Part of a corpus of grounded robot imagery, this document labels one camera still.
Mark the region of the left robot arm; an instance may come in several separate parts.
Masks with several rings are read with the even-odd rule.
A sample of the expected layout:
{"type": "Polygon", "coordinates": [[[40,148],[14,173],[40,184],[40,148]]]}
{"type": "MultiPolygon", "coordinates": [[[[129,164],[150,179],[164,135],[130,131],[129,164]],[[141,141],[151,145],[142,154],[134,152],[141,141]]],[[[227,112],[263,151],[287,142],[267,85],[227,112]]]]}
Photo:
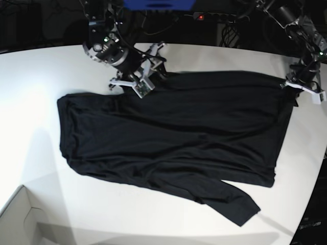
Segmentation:
{"type": "Polygon", "coordinates": [[[292,87],[311,95],[314,104],[326,101],[321,88],[320,67],[326,61],[326,39],[317,31],[304,13],[302,1],[240,1],[247,9],[237,18],[248,16],[253,10],[264,12],[273,19],[300,48],[297,63],[290,65],[282,88],[292,87]]]}

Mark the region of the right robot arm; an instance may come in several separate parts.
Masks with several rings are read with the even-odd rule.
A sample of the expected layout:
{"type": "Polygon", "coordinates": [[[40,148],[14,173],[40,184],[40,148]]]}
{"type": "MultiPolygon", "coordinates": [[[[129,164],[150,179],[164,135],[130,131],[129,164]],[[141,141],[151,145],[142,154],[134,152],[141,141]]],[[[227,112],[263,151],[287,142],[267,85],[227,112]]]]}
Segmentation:
{"type": "Polygon", "coordinates": [[[109,89],[129,87],[140,98],[155,89],[155,82],[166,79],[166,59],[159,54],[164,42],[152,44],[146,51],[129,43],[119,27],[121,7],[110,1],[81,1],[88,20],[88,40],[83,43],[85,54],[93,61],[116,69],[109,89]]]}

